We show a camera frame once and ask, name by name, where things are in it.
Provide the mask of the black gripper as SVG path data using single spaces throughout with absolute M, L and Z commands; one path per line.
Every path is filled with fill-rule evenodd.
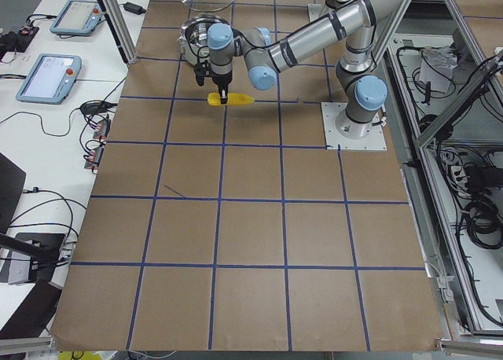
M 227 90 L 229 89 L 233 77 L 231 69 L 227 72 L 222 72 L 218 65 L 213 65 L 210 61 L 200 61 L 194 66 L 194 73 L 198 86 L 204 85 L 205 78 L 211 78 L 213 83 L 218 87 L 220 103 L 227 103 Z

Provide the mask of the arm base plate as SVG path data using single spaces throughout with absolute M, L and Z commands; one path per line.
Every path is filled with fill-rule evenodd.
M 326 4 L 308 4 L 307 5 L 307 10 L 308 10 L 308 17 L 309 21 L 313 22 L 317 18 L 324 16 L 325 14 L 329 13 L 332 8 L 328 7 Z
M 322 102 L 321 111 L 328 150 L 386 152 L 383 126 L 378 111 L 370 123 L 354 123 L 346 113 L 347 103 Z

